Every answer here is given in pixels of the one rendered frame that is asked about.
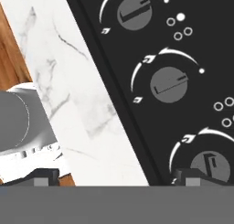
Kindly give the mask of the grey round stove knob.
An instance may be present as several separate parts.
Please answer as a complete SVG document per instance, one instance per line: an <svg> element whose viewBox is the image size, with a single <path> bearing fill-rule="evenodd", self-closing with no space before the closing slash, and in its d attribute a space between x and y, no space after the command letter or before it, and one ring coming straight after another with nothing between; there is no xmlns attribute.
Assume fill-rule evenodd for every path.
<svg viewBox="0 0 234 224"><path fill-rule="evenodd" d="M151 78L150 89L155 98L163 103L181 100L187 91L188 76L180 69L164 67Z"/></svg>
<svg viewBox="0 0 234 224"><path fill-rule="evenodd" d="M131 31L146 27L153 15L150 0L123 0L117 9L120 25Z"/></svg>
<svg viewBox="0 0 234 224"><path fill-rule="evenodd" d="M206 176L228 182L230 165L226 157L215 151L204 151L194 157L191 168L199 169Z"/></svg>

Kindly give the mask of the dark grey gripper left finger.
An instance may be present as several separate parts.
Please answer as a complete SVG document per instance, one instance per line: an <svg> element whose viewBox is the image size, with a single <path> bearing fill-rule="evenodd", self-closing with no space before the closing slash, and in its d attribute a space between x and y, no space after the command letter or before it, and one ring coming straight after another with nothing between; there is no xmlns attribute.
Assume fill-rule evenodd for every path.
<svg viewBox="0 0 234 224"><path fill-rule="evenodd" d="M38 168L23 178L4 183L4 187L55 187L59 185L57 168Z"/></svg>

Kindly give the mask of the black stove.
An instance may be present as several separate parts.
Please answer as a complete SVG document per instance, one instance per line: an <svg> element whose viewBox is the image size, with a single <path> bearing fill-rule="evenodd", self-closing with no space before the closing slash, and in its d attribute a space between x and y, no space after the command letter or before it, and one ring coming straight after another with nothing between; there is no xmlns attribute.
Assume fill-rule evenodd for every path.
<svg viewBox="0 0 234 224"><path fill-rule="evenodd" d="M123 28L123 0L67 0L148 183L174 186L176 169L215 151L234 185L234 0L150 0L149 24ZM174 67L185 96L163 103L152 76Z"/></svg>

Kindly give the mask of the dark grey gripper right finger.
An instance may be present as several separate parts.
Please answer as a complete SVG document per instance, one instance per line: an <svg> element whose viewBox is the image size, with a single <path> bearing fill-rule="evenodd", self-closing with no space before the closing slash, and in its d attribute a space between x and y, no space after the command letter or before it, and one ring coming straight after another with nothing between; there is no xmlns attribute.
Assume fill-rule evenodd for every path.
<svg viewBox="0 0 234 224"><path fill-rule="evenodd" d="M197 168L176 169L173 184L182 187L229 186L228 182L207 176Z"/></svg>

